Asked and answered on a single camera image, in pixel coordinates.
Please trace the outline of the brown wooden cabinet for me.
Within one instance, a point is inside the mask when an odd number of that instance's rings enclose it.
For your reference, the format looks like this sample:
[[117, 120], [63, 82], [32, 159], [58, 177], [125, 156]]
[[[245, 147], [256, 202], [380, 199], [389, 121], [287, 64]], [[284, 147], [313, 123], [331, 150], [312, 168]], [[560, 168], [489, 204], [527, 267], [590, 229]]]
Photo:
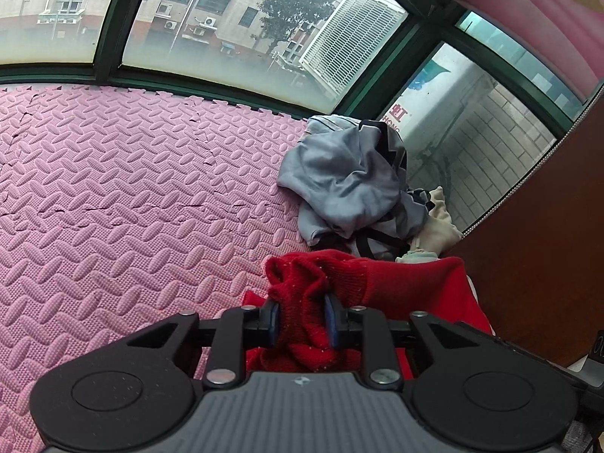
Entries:
[[496, 334], [559, 365], [603, 327], [603, 98], [453, 248]]

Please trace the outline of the grey crumpled garment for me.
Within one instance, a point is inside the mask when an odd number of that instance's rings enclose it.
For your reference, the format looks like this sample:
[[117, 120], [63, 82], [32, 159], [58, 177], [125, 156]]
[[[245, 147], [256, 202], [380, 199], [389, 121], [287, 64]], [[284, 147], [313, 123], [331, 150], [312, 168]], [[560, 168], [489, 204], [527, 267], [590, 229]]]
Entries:
[[434, 203], [407, 184], [407, 150], [384, 122], [329, 115], [308, 119], [282, 159], [277, 185], [300, 199], [308, 248], [393, 261], [410, 250]]

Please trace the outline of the red knit garment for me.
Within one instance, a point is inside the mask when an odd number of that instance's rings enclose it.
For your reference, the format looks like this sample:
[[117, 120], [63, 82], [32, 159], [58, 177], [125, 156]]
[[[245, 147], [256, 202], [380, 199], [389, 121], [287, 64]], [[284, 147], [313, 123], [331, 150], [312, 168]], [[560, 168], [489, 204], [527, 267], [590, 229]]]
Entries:
[[289, 253], [265, 263], [267, 297], [279, 303], [279, 334], [271, 349], [247, 353], [250, 371], [340, 372], [361, 368], [354, 350], [335, 350], [325, 329], [325, 295], [346, 307], [365, 306], [392, 320], [426, 311], [463, 321], [485, 333], [492, 328], [478, 304], [464, 262], [428, 251], [400, 262], [374, 261], [325, 250]]

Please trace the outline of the cream white garment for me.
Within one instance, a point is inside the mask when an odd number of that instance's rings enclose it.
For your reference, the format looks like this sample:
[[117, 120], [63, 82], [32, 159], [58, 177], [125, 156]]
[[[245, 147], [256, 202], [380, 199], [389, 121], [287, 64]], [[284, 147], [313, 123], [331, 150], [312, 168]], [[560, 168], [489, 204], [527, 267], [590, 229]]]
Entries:
[[410, 249], [397, 263], [423, 264], [435, 262], [462, 239], [462, 232], [453, 224], [441, 186], [430, 191], [433, 208], [422, 231], [410, 243]]

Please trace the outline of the pink foam floor mat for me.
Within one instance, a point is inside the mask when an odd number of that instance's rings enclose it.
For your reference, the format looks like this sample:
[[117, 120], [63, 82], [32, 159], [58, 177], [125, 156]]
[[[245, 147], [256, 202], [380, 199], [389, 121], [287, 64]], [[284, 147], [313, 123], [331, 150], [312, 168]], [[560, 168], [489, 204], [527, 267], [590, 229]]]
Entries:
[[282, 157], [305, 124], [166, 92], [1, 91], [1, 448], [36, 452], [45, 372], [180, 311], [265, 293], [301, 251]]

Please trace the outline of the dark green window frame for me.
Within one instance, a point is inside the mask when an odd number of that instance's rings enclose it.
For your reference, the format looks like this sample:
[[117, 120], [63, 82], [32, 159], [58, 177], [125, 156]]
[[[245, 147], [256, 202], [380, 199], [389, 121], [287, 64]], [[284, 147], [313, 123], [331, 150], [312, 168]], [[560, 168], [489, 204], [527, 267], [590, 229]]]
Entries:
[[197, 95], [306, 117], [398, 118], [477, 75], [556, 136], [582, 102], [458, 0], [1, 0], [4, 84]]

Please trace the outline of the pink roller blind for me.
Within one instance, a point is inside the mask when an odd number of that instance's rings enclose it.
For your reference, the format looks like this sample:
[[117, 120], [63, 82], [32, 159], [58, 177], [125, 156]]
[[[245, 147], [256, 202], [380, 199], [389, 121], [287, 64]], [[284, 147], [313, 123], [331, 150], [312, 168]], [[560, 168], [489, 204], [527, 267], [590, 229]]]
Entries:
[[456, 0], [519, 41], [579, 98], [603, 82], [603, 0]]

